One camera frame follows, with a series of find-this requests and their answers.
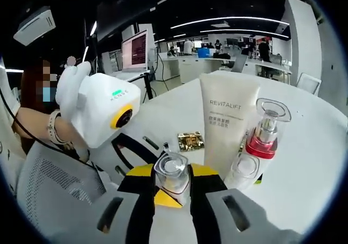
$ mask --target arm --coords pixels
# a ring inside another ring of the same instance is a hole
[[[36,138],[48,140],[47,124],[49,115],[43,114],[33,109],[21,107],[17,112],[16,118]],[[57,117],[57,119],[55,120],[55,129],[58,136],[62,140],[73,142],[80,147],[86,147],[85,142],[76,132],[74,127],[63,120],[61,117]],[[13,124],[13,130],[17,132],[21,137],[32,139],[32,137],[24,132],[16,122],[14,122]]]

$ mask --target ceiling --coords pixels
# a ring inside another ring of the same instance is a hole
[[[25,69],[33,61],[46,59],[51,62],[54,71],[69,56],[81,58],[85,48],[85,31],[89,35],[94,22],[98,23],[98,31],[102,31],[102,21],[111,20],[115,28],[98,44],[98,51],[109,51],[121,47],[121,31],[129,24],[152,23],[155,40],[170,40],[174,35],[186,33],[187,37],[202,35],[201,30],[213,29],[211,24],[220,22],[205,22],[170,29],[172,26],[205,18],[225,16],[252,16],[281,20],[285,0],[0,0],[2,22],[0,32],[0,53],[3,54],[7,68]],[[116,11],[101,19],[97,15],[99,4],[106,7],[113,5]],[[56,29],[37,39],[25,47],[13,39],[18,25],[31,12],[48,5],[51,7]],[[275,32],[278,23],[259,20],[227,20],[233,29],[256,29]],[[94,57],[93,49],[89,49],[87,59]]]

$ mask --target camera lens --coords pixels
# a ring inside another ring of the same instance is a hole
[[[133,110],[127,110],[126,112],[123,113],[123,115],[120,117],[120,119],[116,123],[117,128],[121,128],[122,126],[126,125],[129,120],[131,119],[133,114]]]

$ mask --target white tube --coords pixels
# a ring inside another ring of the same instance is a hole
[[[204,165],[224,179],[237,157],[254,113],[259,84],[242,78],[217,74],[200,76],[204,111]]]

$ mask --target bracelet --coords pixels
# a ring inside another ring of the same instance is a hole
[[[48,138],[51,142],[53,142],[56,145],[64,145],[68,142],[63,141],[62,139],[59,138],[57,131],[55,130],[55,119],[57,118],[57,116],[60,116],[60,111],[56,110],[53,111],[50,115],[49,115],[49,121],[48,121],[48,125],[47,125],[47,130],[48,130]]]

